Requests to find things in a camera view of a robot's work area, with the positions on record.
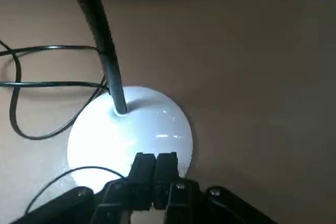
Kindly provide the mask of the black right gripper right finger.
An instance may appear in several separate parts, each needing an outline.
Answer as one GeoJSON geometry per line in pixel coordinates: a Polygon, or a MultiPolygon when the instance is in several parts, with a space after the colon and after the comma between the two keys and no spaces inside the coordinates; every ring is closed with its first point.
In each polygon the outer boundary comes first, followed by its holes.
{"type": "Polygon", "coordinates": [[[164,223],[275,223],[222,186],[201,191],[198,182],[179,176],[177,154],[159,154],[154,173],[154,208],[164,223]]]}

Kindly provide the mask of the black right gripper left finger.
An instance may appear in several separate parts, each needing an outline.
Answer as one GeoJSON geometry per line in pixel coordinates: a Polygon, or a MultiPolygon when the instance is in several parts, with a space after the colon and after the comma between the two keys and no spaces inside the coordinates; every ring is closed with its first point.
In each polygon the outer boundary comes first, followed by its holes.
{"type": "Polygon", "coordinates": [[[156,166],[153,154],[137,153],[128,176],[107,182],[97,193],[75,187],[31,210],[15,223],[130,223],[135,210],[149,210],[156,166]]]}

